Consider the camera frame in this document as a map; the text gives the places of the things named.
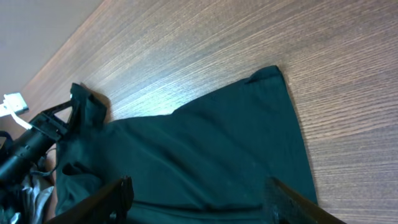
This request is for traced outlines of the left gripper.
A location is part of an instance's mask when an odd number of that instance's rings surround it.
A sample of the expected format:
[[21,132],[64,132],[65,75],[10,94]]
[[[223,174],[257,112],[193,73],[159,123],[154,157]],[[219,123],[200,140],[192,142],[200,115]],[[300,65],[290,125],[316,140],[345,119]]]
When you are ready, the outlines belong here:
[[[29,121],[29,124],[49,139],[57,142],[61,140],[61,138],[63,138],[72,127],[74,127],[78,118],[79,110],[80,102],[71,93],[69,101],[42,111],[32,118]],[[68,112],[67,121],[58,117],[58,114],[66,112]]]

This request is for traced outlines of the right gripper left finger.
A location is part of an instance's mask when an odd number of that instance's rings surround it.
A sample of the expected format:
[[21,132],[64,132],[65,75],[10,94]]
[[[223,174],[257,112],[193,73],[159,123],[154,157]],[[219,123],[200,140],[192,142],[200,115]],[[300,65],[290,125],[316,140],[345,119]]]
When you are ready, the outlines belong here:
[[133,200],[132,179],[125,176],[102,187],[47,224],[124,223]]

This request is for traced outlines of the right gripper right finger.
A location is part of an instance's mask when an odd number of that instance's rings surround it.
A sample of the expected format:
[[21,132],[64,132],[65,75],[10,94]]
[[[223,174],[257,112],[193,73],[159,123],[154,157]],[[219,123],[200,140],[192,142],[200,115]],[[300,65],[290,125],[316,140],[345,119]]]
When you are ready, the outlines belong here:
[[263,210],[272,224],[346,224],[275,177],[266,181]]

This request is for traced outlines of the black t-shirt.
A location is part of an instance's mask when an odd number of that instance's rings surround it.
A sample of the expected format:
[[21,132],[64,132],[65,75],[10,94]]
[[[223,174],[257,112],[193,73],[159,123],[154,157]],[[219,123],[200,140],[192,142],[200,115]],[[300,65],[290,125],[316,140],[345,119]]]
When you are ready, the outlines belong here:
[[123,176],[134,190],[128,223],[262,223],[268,177],[317,201],[276,66],[164,116],[105,123],[102,102],[80,101],[79,125],[57,145],[57,215]]

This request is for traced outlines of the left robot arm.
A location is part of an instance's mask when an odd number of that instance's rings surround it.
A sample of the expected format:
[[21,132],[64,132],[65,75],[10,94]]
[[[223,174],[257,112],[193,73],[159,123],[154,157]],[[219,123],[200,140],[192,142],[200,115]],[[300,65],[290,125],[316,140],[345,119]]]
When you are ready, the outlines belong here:
[[12,116],[13,120],[25,129],[16,139],[1,161],[1,185],[16,184],[57,141],[67,135],[72,128],[80,103],[74,96],[60,105],[43,110],[31,121],[18,117],[29,107],[20,93],[4,95],[1,116]]

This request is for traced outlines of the grey folded garment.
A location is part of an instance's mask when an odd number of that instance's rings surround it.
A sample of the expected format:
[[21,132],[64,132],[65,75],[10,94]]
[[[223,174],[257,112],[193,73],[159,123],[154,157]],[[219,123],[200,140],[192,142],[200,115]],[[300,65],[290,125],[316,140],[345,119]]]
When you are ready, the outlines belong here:
[[26,176],[20,185],[1,189],[1,223],[41,224],[53,185],[41,176]]

